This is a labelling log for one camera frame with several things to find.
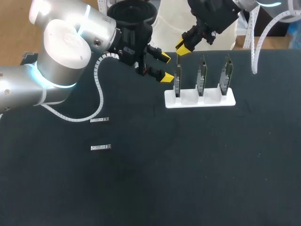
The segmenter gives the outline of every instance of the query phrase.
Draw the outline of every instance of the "white cable sleeve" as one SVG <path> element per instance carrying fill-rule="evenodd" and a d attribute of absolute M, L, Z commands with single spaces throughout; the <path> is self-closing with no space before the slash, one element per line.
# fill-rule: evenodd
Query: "white cable sleeve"
<path fill-rule="evenodd" d="M 251 20 L 251 68 L 253 71 L 254 57 L 255 57 L 255 43 L 254 43 L 254 13 L 250 12 L 250 20 Z"/>
<path fill-rule="evenodd" d="M 293 0 L 287 0 L 287 4 L 288 4 L 288 10 L 290 11 L 291 15 L 294 15 L 295 10 L 293 8 Z M 280 21 L 284 22 L 284 23 L 292 23 L 292 22 L 298 21 L 300 19 L 301 19 L 300 16 L 294 16 L 293 18 L 283 19 Z"/>
<path fill-rule="evenodd" d="M 257 74 L 257 69 L 258 69 L 258 59 L 259 59 L 259 54 L 260 54 L 260 50 L 262 48 L 262 44 L 264 39 L 266 38 L 266 36 L 268 35 L 269 31 L 271 30 L 271 28 L 278 22 L 280 21 L 282 18 L 287 17 L 287 16 L 300 16 L 301 15 L 301 11 L 294 11 L 293 15 L 291 14 L 290 11 L 285 11 L 281 14 L 279 14 L 277 17 L 275 17 L 264 29 L 261 37 L 259 38 L 257 47 L 256 47 L 256 51 L 255 51 L 255 57 L 254 57 L 254 62 L 252 63 L 252 71 L 253 74 Z"/>
<path fill-rule="evenodd" d="M 96 112 L 86 118 L 83 118 L 83 119 L 72 119 L 72 118 L 68 118 L 62 114 L 60 114 L 59 112 L 57 112 L 56 110 L 54 110 L 53 108 L 51 108 L 50 106 L 48 105 L 42 105 L 44 108 L 46 108 L 47 110 L 51 111 L 53 114 L 55 114 L 57 117 L 60 117 L 61 119 L 64 119 L 66 121 L 71 121 L 71 122 L 83 122 L 83 121 L 88 121 L 94 117 L 96 117 L 101 109 L 103 108 L 103 91 L 102 91 L 102 88 L 100 87 L 100 84 L 99 84 L 99 80 L 98 80 L 98 67 L 99 67 L 99 64 L 107 57 L 112 57 L 112 58 L 115 58 L 115 59 L 119 59 L 119 56 L 117 54 L 114 54 L 114 53 L 107 53 L 107 54 L 103 54 L 96 62 L 95 64 L 95 67 L 94 67 L 94 80 L 95 80 L 95 84 L 97 86 L 97 89 L 98 89 L 98 92 L 99 92 L 99 98 L 100 98 L 100 103 L 99 103 L 99 107 L 98 109 L 96 110 Z"/>

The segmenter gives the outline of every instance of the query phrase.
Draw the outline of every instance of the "black tabletop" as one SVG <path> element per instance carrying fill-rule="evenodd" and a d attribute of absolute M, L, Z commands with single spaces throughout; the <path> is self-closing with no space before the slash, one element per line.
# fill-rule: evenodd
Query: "black tabletop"
<path fill-rule="evenodd" d="M 182 59 L 182 88 L 206 87 L 234 63 L 236 106 L 166 109 L 172 84 L 113 59 L 99 78 L 108 123 L 71 123 L 41 106 L 0 120 L 0 225 L 183 226 L 301 224 L 301 52 L 195 52 Z M 169 73 L 167 66 L 149 59 Z M 96 56 L 55 108 L 81 118 L 98 107 Z M 90 151 L 111 144 L 110 151 Z"/>

